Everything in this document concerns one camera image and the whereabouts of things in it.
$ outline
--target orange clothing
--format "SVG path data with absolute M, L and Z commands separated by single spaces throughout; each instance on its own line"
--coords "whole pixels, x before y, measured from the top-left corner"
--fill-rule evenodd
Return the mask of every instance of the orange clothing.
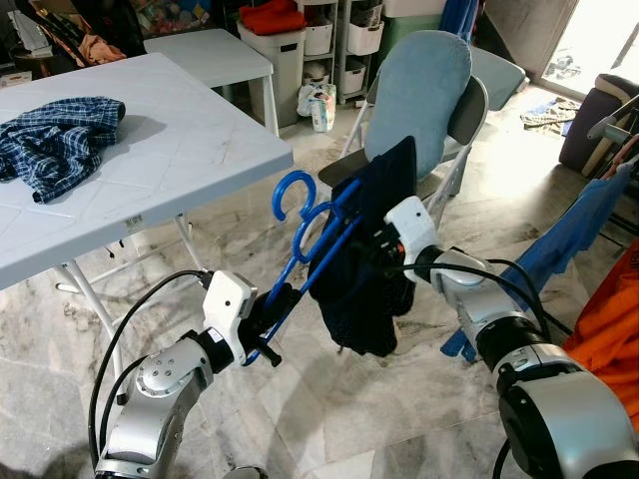
M 639 239 L 590 298 L 564 348 L 615 392 L 639 431 Z
M 256 35 L 291 32 L 307 24 L 293 0 L 271 0 L 259 7 L 241 7 L 240 18 Z

